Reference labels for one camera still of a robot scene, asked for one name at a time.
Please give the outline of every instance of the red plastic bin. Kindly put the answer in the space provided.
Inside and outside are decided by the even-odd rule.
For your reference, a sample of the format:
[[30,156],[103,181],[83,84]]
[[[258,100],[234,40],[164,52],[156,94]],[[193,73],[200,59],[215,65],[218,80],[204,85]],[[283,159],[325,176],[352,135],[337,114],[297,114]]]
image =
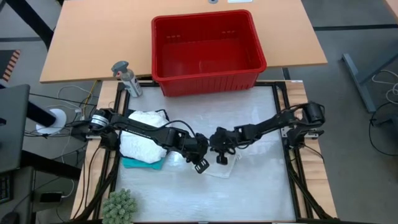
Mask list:
[[247,10],[152,20],[152,77],[165,96],[247,90],[266,67]]

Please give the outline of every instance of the teal cloth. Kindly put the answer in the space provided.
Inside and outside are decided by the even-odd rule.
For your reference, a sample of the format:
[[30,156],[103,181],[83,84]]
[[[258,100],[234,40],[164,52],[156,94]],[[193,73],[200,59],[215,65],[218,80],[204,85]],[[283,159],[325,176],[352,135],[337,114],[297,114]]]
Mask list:
[[128,158],[122,158],[122,164],[124,168],[136,168],[136,167],[141,167],[141,168],[152,168],[155,170],[160,170],[163,166],[163,163],[165,161],[165,157],[163,157],[161,160],[148,164],[146,162],[139,161],[137,159],[128,159]]

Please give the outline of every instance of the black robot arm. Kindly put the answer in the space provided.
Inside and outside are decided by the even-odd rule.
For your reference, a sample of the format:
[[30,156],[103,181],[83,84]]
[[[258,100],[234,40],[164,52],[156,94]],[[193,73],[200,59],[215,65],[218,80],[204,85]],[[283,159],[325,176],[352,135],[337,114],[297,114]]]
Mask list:
[[[296,117],[299,109],[302,109],[301,119]],[[210,150],[219,154],[217,163],[225,165],[228,163],[225,153],[235,154],[235,148],[245,149],[267,133],[289,127],[286,133],[288,143],[290,146],[298,146],[303,144],[304,136],[311,129],[320,127],[324,122],[322,105],[314,102],[295,105],[259,124],[236,126],[233,131],[218,127],[216,133],[210,137]]]
[[179,128],[154,126],[128,119],[115,113],[112,109],[100,109],[91,119],[90,129],[101,136],[101,145],[116,150],[119,147],[118,135],[115,130],[127,131],[132,134],[153,140],[156,145],[170,151],[180,153],[187,162],[195,164],[195,169],[201,174],[209,163],[203,158],[207,153],[207,138],[196,133],[191,136],[188,131]]

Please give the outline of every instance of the carpet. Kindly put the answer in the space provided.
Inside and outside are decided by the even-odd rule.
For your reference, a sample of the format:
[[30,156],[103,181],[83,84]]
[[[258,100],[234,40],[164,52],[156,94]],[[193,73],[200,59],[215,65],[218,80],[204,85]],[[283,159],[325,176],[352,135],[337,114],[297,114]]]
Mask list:
[[0,50],[0,78],[8,82],[11,79],[12,71],[14,70],[20,50]]

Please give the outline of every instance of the keyboard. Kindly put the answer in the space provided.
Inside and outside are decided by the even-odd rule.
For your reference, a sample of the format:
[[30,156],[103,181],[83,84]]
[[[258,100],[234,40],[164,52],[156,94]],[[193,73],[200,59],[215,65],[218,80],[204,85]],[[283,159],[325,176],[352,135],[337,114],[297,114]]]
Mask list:
[[0,204],[12,200],[11,173],[0,174]]

